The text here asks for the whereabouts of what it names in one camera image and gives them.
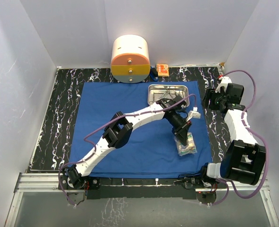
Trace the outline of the white blue supply packet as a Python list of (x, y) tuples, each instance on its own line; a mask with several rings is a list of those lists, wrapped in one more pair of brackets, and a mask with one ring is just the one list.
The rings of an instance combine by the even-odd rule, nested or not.
[(194, 138), (191, 132), (187, 134), (187, 144), (180, 146), (180, 155), (195, 154), (197, 153), (197, 148), (194, 142)]

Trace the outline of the blue surgical cloth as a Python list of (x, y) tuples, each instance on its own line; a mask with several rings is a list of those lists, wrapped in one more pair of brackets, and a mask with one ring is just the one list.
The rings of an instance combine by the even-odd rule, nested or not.
[[(116, 112), (125, 114), (148, 106), (149, 83), (87, 82), (83, 86), (72, 139), (70, 162), (81, 160), (97, 144), (100, 130)], [(95, 177), (109, 178), (177, 178), (193, 174), (211, 162), (211, 147), (204, 116), (192, 119), (192, 133), (197, 153), (179, 156), (166, 120), (154, 121), (132, 132), (129, 142), (106, 155), (92, 170)]]

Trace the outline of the steel instrument tray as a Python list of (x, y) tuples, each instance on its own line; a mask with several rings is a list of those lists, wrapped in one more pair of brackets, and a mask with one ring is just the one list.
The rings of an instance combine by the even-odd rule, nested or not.
[(184, 98), (189, 95), (189, 90), (183, 85), (156, 85), (148, 87), (148, 105), (152, 105), (159, 99), (174, 99), (176, 96)]

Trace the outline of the green clear supply packet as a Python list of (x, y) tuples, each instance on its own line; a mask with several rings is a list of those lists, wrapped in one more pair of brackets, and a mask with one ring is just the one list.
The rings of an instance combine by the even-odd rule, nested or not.
[(176, 147), (177, 147), (178, 155), (183, 156), (184, 151), (183, 151), (182, 143), (176, 137), (174, 137), (174, 141), (175, 141), (175, 144), (176, 144)]

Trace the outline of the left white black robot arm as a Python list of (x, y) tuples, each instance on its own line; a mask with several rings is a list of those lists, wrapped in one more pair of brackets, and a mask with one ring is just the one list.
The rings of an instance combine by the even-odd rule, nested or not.
[(174, 137), (183, 146), (186, 146), (188, 131), (192, 123), (177, 112), (185, 106), (186, 98), (177, 95), (173, 99), (159, 99), (152, 105), (132, 113), (117, 112), (108, 123), (84, 138), (86, 142), (89, 142), (90, 136), (104, 130), (97, 144), (94, 144), (80, 161), (69, 163), (71, 166), (63, 170), (63, 175), (67, 176), (66, 181), (74, 189), (83, 187), (86, 177), (107, 154), (126, 145), (134, 130), (153, 121), (166, 119), (172, 126)]

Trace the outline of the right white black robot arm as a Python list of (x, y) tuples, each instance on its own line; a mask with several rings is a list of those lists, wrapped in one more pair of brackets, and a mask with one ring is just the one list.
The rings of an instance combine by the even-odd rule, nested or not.
[(220, 163), (206, 163), (201, 168), (198, 180), (203, 187), (211, 187), (216, 179), (249, 185), (255, 185), (259, 181), (266, 160), (266, 150), (249, 132), (245, 106), (240, 104), (243, 92), (242, 85), (232, 82), (221, 82), (217, 88), (206, 91), (203, 107), (223, 114), (231, 144)]

